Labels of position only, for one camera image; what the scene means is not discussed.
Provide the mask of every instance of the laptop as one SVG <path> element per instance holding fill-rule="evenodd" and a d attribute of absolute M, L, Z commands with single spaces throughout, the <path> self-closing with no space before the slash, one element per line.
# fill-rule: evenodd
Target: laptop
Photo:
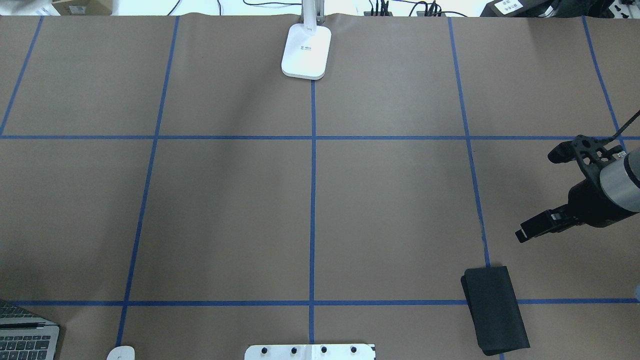
<path fill-rule="evenodd" d="M 53 360 L 60 327 L 0 300 L 0 360 Z"/>

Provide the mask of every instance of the blue grid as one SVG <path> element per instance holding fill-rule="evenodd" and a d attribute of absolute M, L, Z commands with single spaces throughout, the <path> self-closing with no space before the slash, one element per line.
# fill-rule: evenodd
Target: blue grid
<path fill-rule="evenodd" d="M 456 44 L 454 37 L 454 28 L 452 20 L 448 19 L 449 34 L 451 37 L 451 51 L 454 60 L 454 68 L 456 73 L 456 81 L 458 84 L 458 94 L 460 97 L 460 109 L 462 121 L 465 129 L 464 136 L 319 136 L 316 133 L 316 83 L 311 81 L 311 136 L 221 136 L 221 135 L 160 135 L 160 126 L 164 110 L 164 100 L 166 98 L 167 86 L 170 78 L 173 52 L 177 39 L 180 17 L 175 18 L 172 42 L 167 61 L 167 67 L 164 77 L 163 91 L 158 109 L 156 128 L 154 135 L 4 135 L 4 128 L 9 119 L 13 102 L 18 94 L 20 83 L 27 69 L 31 53 L 36 44 L 36 40 L 42 28 L 44 17 L 40 17 L 36 27 L 33 39 L 29 45 L 29 50 L 22 64 L 19 76 L 16 80 L 11 98 L 4 113 L 3 121 L 0 125 L 0 140 L 153 140 L 153 145 L 149 157 L 147 168 L 147 176 L 143 191 L 142 202 L 140 206 L 140 214 L 138 218 L 138 226 L 136 228 L 136 236 L 131 254 L 131 264 L 129 274 L 127 276 L 127 285 L 123 301 L 85 301 L 85 300 L 14 300 L 16 305 L 20 306 L 113 306 L 122 307 L 120 324 L 118 326 L 118 335 L 116 345 L 122 342 L 122 335 L 129 307 L 171 307 L 171 306 L 190 306 L 190 307 L 243 307 L 243 306 L 307 306 L 308 307 L 308 336 L 309 342 L 314 342 L 314 307 L 315 306 L 466 306 L 466 300 L 316 300 L 315 299 L 315 241 L 316 241 L 316 143 L 318 140 L 464 140 L 467 143 L 467 154 L 470 165 L 470 171 L 473 180 L 474 195 L 476 199 L 476 209 L 481 226 L 481 236 L 484 247 L 484 260 L 487 267 L 491 266 L 489 249 L 484 229 L 484 219 L 482 213 L 481 196 L 477 183 L 475 163 L 473 159 L 472 141 L 473 140 L 572 140 L 573 136 L 474 136 L 469 132 L 467 122 L 467 112 L 465 109 L 464 94 L 462 81 L 460 77 L 460 69 L 458 67 L 458 55 L 456 53 Z M 588 24 L 585 17 L 582 17 L 585 36 L 589 44 L 589 50 L 593 60 L 595 72 L 602 87 L 602 92 L 611 114 L 612 122 L 616 130 L 619 129 L 616 116 L 609 99 L 609 94 L 605 86 L 600 68 L 593 49 Z M 142 223 L 145 215 L 147 203 L 147 195 L 149 184 L 151 181 L 154 159 L 156 155 L 157 143 L 159 140 L 310 140 L 312 146 L 311 157 L 311 199 L 310 199 L 310 232 L 309 232 L 309 299 L 308 300 L 230 300 L 230 301 L 136 301 L 129 300 L 131 293 L 131 284 L 134 275 L 136 258 L 138 253 L 138 245 L 140 242 L 140 234 Z M 623 139 L 640 140 L 640 136 L 624 136 L 620 137 L 620 142 L 624 146 Z M 637 304 L 638 301 L 633 298 L 599 298 L 599 299 L 518 299 L 519 304 Z"/>

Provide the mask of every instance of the white mouse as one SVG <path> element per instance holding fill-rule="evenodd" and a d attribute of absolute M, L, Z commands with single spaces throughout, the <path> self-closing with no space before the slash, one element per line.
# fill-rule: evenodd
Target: white mouse
<path fill-rule="evenodd" d="M 116 347 L 107 355 L 107 360 L 135 360 L 136 352 L 132 347 Z"/>

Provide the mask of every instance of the laptop keyboard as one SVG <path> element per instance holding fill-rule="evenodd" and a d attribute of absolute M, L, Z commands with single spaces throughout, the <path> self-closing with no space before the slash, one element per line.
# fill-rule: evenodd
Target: laptop keyboard
<path fill-rule="evenodd" d="M 0 336 L 0 360 L 44 360 L 51 337 Z"/>
<path fill-rule="evenodd" d="M 25 309 L 6 302 L 0 303 L 0 318 L 31 318 L 33 314 Z"/>

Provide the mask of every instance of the label on box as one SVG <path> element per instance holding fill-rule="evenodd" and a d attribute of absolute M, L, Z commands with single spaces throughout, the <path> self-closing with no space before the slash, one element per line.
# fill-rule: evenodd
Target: label on box
<path fill-rule="evenodd" d="M 494 5 L 503 15 L 507 15 L 508 13 L 512 13 L 523 8 L 522 4 L 520 4 L 518 0 L 502 0 Z"/>
<path fill-rule="evenodd" d="M 86 6 L 69 6 L 69 12 L 71 15 L 84 15 Z"/>

